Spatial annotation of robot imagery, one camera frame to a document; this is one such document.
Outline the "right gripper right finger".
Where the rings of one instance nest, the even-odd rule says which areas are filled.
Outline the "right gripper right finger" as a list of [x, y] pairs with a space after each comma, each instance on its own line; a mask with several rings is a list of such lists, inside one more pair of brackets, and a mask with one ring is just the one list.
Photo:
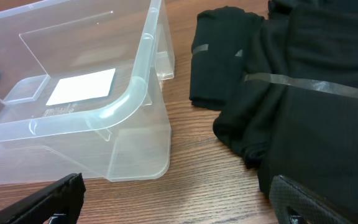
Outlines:
[[279, 224], [358, 224], [358, 214], [284, 175], [273, 178], [269, 200]]

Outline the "large black taped garment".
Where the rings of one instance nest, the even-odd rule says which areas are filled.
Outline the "large black taped garment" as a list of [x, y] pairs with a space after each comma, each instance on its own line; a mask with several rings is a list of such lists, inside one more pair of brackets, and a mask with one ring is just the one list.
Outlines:
[[358, 214], [358, 1], [270, 1], [216, 137], [258, 169]]

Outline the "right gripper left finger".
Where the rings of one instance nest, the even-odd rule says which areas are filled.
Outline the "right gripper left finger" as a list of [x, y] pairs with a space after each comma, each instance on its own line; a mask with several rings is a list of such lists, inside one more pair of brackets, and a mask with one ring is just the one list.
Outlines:
[[85, 192], [82, 174], [69, 174], [0, 210], [0, 224], [76, 224]]

